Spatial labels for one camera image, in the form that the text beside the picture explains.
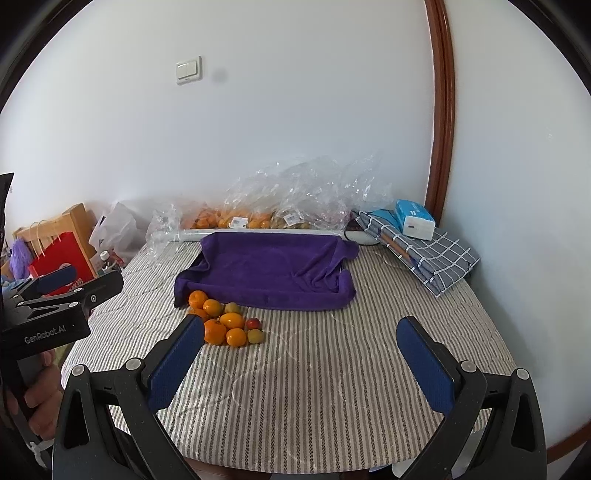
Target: purple towel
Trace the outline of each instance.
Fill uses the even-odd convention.
[[[216,232],[201,245],[202,255],[176,278],[176,307],[194,290],[274,310],[340,309],[355,297],[341,262],[357,257],[359,247],[338,236]]]

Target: price label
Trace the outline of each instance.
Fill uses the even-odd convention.
[[[283,219],[285,220],[285,223],[287,224],[287,226],[296,225],[297,223],[301,223],[303,220],[303,218],[299,215],[299,213],[295,213],[295,212],[285,215],[283,217]]]
[[[230,222],[230,228],[246,228],[248,225],[248,218],[234,217]]]

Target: plastic bag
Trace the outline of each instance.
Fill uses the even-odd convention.
[[[181,229],[217,228],[220,219],[219,209],[197,202],[175,202],[175,205],[174,208],[181,212]]]
[[[371,155],[347,165],[340,183],[349,211],[393,209],[398,198],[380,155]]]
[[[108,250],[118,255],[127,265],[136,256],[144,241],[131,210],[117,202],[96,224],[88,243],[96,250],[91,262],[96,262],[95,257]]]
[[[340,186],[341,168],[329,157],[320,157],[288,168],[287,186],[272,228],[343,230],[349,209]]]
[[[170,242],[178,241],[182,221],[183,213],[174,203],[154,209],[146,231],[146,250],[151,260],[156,260]]]
[[[226,192],[220,214],[220,228],[270,228],[271,218],[281,199],[278,165],[238,179]]]

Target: white wall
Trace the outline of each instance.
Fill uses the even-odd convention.
[[[532,375],[547,444],[591,418],[591,96],[508,1],[447,0],[457,130],[443,226]]]
[[[203,80],[177,86],[198,55]],[[400,196],[423,200],[432,123],[422,0],[95,0],[0,115],[7,231],[77,202],[220,198],[318,155],[381,151]]]

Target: white plastic bag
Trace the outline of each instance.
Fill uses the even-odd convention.
[[[131,210],[117,202],[96,224],[88,243],[95,247],[97,255],[105,250],[113,251],[127,265],[144,244],[142,237]]]

